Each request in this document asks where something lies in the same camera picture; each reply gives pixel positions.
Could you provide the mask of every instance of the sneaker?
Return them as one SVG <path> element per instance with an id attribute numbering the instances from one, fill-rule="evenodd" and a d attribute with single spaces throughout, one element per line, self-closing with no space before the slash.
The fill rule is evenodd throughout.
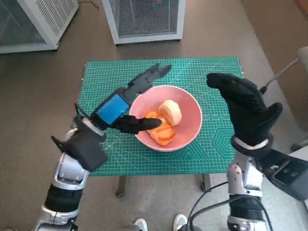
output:
<path id="1" fill-rule="evenodd" d="M 142 218 L 137 219 L 135 225 L 137 225 L 141 231 L 148 231 L 148 225 L 145 219 Z"/>
<path id="2" fill-rule="evenodd" d="M 183 225 L 187 224 L 187 217 L 183 214 L 177 214 L 173 222 L 173 231 L 178 231 Z"/>

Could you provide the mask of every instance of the white appliance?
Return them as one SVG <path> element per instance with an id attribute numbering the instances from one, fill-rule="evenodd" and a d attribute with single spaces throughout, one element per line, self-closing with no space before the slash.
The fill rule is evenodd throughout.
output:
<path id="1" fill-rule="evenodd" d="M 114 44 L 181 40 L 186 0 L 103 0 Z"/>
<path id="2" fill-rule="evenodd" d="M 0 0 L 0 53 L 55 50 L 77 0 Z"/>

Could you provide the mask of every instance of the ventilation grille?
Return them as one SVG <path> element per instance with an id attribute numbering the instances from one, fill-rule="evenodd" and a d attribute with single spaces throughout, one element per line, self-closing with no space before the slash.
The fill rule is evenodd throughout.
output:
<path id="1" fill-rule="evenodd" d="M 44 43 L 17 0 L 0 0 L 0 46 Z"/>
<path id="2" fill-rule="evenodd" d="M 36 5 L 56 36 L 74 10 L 72 0 L 38 0 Z"/>
<path id="3" fill-rule="evenodd" d="M 179 0 L 109 0 L 119 38 L 176 34 Z"/>

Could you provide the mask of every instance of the grid lines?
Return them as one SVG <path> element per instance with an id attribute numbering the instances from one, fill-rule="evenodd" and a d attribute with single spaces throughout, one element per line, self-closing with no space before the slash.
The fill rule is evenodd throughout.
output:
<path id="1" fill-rule="evenodd" d="M 85 65 L 79 105 L 90 114 L 116 88 L 125 86 L 137 74 L 155 63 L 172 64 L 172 70 L 154 85 L 174 85 L 187 90 L 199 102 L 203 124 L 188 146 L 171 153 L 149 149 L 135 136 L 115 129 L 106 131 L 102 143 L 109 160 L 92 176 L 171 175 L 225 172 L 233 159 L 230 144 L 233 127 L 227 105 L 218 90 L 206 85 L 206 75 L 231 73 L 242 77 L 236 57 L 185 58 L 126 61 L 95 61 Z"/>

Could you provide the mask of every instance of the gray floor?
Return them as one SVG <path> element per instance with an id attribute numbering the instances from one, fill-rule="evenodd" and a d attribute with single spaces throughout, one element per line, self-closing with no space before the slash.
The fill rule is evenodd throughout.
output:
<path id="1" fill-rule="evenodd" d="M 306 0 L 241 0 L 274 73 L 294 60 L 298 49 L 307 46 L 308 14 L 302 11 L 299 2 L 307 3 Z M 278 80 L 295 120 L 304 131 L 308 131 L 307 77 L 299 64 Z"/>
<path id="2" fill-rule="evenodd" d="M 0 56 L 0 228 L 28 230 L 36 221 L 60 154 L 50 136 L 63 136 L 74 115 L 83 65 L 89 60 L 238 56 L 245 76 L 261 85 L 273 76 L 239 0 L 187 1 L 181 42 L 115 47 L 101 9 L 82 4 L 57 52 Z M 296 125 L 278 85 L 265 96 L 280 101 L 284 113 L 272 133 L 279 150 L 305 137 Z M 225 180 L 213 175 L 213 184 Z M 77 224 L 82 230 L 114 231 L 138 217 L 151 231 L 171 230 L 177 213 L 188 214 L 200 196 L 195 176 L 131 177 L 129 200 L 115 197 L 118 177 L 90 178 Z M 217 189 L 202 206 L 227 197 Z M 265 206 L 275 230 L 308 229 L 297 201 L 264 184 Z M 226 230 L 227 206 L 196 221 L 204 230 Z"/>

